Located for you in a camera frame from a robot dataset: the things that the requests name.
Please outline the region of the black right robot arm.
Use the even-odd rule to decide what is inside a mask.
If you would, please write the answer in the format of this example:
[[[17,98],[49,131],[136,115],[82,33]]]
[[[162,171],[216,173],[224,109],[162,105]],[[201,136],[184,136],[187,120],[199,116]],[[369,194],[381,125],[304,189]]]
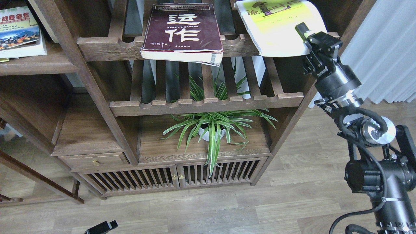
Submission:
[[[379,234],[414,234],[415,214],[408,192],[415,189],[415,145],[405,125],[361,108],[354,91],[361,85],[355,73],[338,57],[342,41],[312,33],[305,23],[295,27],[309,53],[303,57],[305,74],[316,78],[321,99],[315,104],[335,122],[338,135],[348,141],[350,160],[345,180],[353,193],[365,193],[372,208],[337,218],[374,213]]]

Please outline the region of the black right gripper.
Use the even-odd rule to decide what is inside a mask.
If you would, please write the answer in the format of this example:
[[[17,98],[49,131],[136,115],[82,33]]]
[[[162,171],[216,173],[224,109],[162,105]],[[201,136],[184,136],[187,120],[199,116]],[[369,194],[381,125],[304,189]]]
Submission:
[[[325,32],[312,33],[302,22],[295,30],[309,49],[304,57],[305,73],[311,73],[317,80],[316,89],[322,99],[316,105],[328,109],[354,106],[358,108],[363,100],[358,98],[354,90],[361,85],[355,73],[348,65],[343,65],[338,57],[342,41]]]

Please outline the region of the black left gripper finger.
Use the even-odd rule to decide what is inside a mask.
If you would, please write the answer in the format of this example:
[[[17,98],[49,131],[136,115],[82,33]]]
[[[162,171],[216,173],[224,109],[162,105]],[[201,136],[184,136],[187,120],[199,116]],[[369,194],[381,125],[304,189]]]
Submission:
[[[118,224],[116,220],[112,222],[102,222],[92,228],[87,229],[85,234],[107,234],[110,230],[113,230],[117,227]]]

